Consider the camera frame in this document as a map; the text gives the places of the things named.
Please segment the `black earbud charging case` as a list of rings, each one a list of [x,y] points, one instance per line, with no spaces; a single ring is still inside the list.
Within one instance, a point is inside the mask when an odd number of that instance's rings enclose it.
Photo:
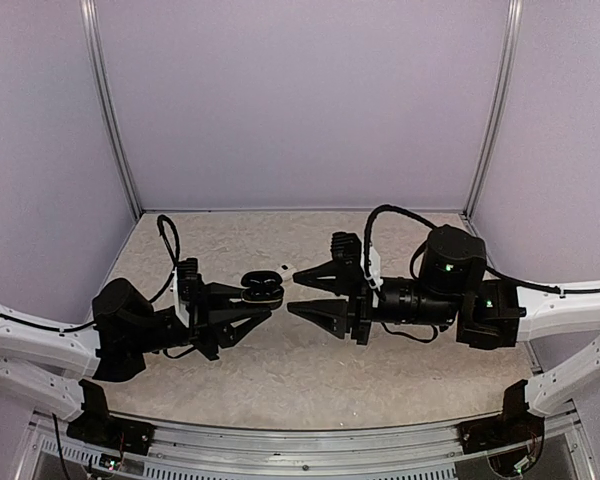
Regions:
[[[271,270],[246,273],[241,279],[241,299],[247,303],[279,303],[284,298],[282,276]]]

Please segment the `black earbud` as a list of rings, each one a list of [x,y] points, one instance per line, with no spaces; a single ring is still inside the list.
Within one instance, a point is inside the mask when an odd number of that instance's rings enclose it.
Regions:
[[[267,298],[269,296],[269,289],[268,288],[263,288],[263,287],[252,287],[250,289],[251,291],[251,296],[256,299],[257,301],[260,301],[264,298]]]

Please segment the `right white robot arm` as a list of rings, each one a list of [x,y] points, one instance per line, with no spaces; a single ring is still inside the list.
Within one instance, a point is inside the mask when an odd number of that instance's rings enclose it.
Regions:
[[[417,250],[419,273],[382,277],[379,256],[354,233],[337,232],[331,261],[297,272],[295,283],[332,293],[287,309],[343,339],[367,344],[375,323],[456,328],[456,340],[496,350],[561,333],[597,338],[546,373],[509,386],[499,414],[460,424],[466,453],[538,438],[544,419],[600,380],[600,281],[549,287],[487,271],[482,239],[450,225],[433,228]]]

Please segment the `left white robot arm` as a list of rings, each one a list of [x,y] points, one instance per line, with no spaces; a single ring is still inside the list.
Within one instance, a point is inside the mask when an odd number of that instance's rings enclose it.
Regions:
[[[173,348],[210,361],[237,345],[279,308],[284,289],[274,272],[243,277],[240,286],[175,282],[174,303],[157,310],[127,279],[93,299],[93,319],[71,325],[0,304],[0,389],[26,399],[67,425],[85,443],[147,452],[155,428],[111,414],[102,383],[123,383],[146,368],[147,354]]]

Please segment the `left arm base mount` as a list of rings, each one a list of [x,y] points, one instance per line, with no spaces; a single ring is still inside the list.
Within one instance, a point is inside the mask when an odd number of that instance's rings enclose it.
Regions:
[[[155,429],[148,422],[84,412],[68,424],[67,435],[88,444],[146,456]]]

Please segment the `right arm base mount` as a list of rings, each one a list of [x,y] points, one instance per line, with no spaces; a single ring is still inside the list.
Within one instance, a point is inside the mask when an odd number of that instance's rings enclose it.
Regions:
[[[544,435],[545,420],[529,413],[506,419],[504,414],[461,422],[457,426],[464,454],[527,442]]]

